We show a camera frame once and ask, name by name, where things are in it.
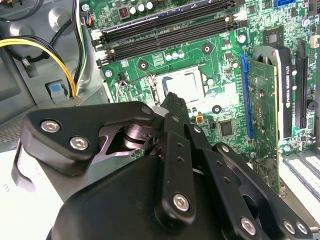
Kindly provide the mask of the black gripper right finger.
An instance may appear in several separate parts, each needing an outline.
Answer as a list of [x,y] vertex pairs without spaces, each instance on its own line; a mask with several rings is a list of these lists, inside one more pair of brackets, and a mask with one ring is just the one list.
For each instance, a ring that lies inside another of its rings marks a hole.
[[180,240],[310,240],[307,224],[224,143],[209,144],[177,100],[191,145],[197,215]]

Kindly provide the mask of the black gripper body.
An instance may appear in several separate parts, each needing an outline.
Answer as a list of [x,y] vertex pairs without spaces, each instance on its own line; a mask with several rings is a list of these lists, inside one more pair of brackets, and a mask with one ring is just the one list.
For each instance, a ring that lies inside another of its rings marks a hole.
[[183,229],[156,217],[156,188],[162,161],[143,157],[73,194],[61,207],[49,240],[243,240],[242,227],[225,227],[205,177],[193,173],[194,221]]

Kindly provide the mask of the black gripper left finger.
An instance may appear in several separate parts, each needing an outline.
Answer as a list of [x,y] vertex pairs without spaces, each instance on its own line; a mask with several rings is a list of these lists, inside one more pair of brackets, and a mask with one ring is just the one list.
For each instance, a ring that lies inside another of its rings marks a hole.
[[196,217],[187,106],[170,92],[161,108],[130,101],[35,110],[24,118],[18,150],[67,178],[112,157],[155,157],[155,214],[162,224],[186,226]]

